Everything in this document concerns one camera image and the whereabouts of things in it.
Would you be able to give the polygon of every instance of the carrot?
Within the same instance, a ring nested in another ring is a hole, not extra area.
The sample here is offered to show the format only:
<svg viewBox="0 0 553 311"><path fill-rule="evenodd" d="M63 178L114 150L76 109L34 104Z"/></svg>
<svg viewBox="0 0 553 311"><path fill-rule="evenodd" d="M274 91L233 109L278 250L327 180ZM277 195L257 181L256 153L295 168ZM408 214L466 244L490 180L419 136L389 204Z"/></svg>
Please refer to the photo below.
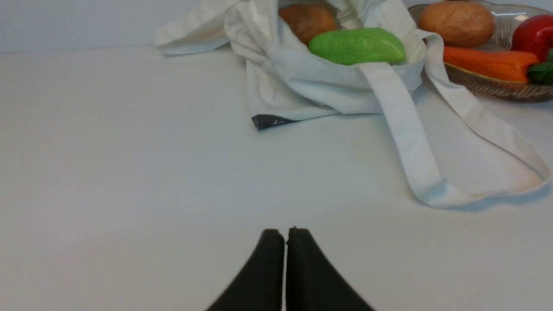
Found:
<svg viewBox="0 0 553 311"><path fill-rule="evenodd" d="M486 77L528 83L530 80L526 71L539 60L536 55L527 52L487 52L446 46L444 62Z"/></svg>

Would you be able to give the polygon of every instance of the tote bag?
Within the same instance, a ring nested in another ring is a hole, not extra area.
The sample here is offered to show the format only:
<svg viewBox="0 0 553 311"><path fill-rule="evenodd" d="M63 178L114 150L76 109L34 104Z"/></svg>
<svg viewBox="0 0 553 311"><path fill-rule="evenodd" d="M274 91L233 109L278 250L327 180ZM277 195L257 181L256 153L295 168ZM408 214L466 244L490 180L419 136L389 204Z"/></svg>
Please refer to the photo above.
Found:
<svg viewBox="0 0 553 311"><path fill-rule="evenodd" d="M381 27L392 32L405 45L406 61L397 66L343 66L311 54L278 16L279 8L294 3L327 5L343 29ZM247 103L258 129L337 113L383 114L413 193L433 208L522 195L551 180L543 158L515 128L449 81L442 38L417 29L401 0L205 0L158 28L154 39L166 55L210 51L230 42L246 61ZM465 193L449 183L440 173L410 94L421 85L423 68L475 134L524 162L542 182L481 193Z"/></svg>

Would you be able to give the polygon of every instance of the bell pepper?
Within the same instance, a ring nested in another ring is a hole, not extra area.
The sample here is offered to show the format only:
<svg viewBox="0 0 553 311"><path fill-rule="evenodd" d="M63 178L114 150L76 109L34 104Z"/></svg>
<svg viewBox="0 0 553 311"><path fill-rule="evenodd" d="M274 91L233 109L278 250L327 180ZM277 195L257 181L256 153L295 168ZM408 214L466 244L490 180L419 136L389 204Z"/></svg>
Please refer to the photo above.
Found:
<svg viewBox="0 0 553 311"><path fill-rule="evenodd" d="M512 51L530 52L541 63L546 62L553 48L553 15L528 18L513 33Z"/></svg>

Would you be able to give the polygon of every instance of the toy food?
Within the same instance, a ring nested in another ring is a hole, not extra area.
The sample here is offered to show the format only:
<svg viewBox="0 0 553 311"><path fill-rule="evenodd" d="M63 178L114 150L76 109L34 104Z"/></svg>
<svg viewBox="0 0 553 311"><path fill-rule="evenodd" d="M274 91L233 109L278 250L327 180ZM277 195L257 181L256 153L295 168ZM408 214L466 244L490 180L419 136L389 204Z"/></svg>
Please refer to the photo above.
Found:
<svg viewBox="0 0 553 311"><path fill-rule="evenodd" d="M337 30L320 34L309 42L309 50L341 65L367 62L400 63L405 47L394 34L382 28Z"/></svg>
<svg viewBox="0 0 553 311"><path fill-rule="evenodd" d="M513 33L512 51L531 52L545 62L550 48L553 48L553 15L531 17Z"/></svg>
<svg viewBox="0 0 553 311"><path fill-rule="evenodd" d="M314 36L337 29L332 11L325 6L293 4L280 9L279 15L305 45Z"/></svg>
<svg viewBox="0 0 553 311"><path fill-rule="evenodd" d="M553 63L533 65L526 74L533 83L553 85Z"/></svg>
<svg viewBox="0 0 553 311"><path fill-rule="evenodd" d="M493 14L479 3L446 1L426 7L419 28L441 35L446 45L476 48L490 40L495 22Z"/></svg>
<svg viewBox="0 0 553 311"><path fill-rule="evenodd" d="M487 52L446 46L444 62L498 80L528 83L526 71L539 60L527 52Z"/></svg>

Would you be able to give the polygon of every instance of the white tabletop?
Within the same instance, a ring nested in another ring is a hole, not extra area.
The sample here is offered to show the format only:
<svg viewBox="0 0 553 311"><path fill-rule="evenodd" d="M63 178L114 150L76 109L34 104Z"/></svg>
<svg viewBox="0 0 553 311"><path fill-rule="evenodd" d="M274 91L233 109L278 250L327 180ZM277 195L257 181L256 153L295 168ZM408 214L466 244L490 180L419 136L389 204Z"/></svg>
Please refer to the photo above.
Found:
<svg viewBox="0 0 553 311"><path fill-rule="evenodd" d="M535 181L432 88L414 97L459 186ZM553 164L553 102L483 101ZM382 116L249 117L228 49L0 56L0 310L202 310L291 226L378 311L551 310L550 188L434 210Z"/></svg>

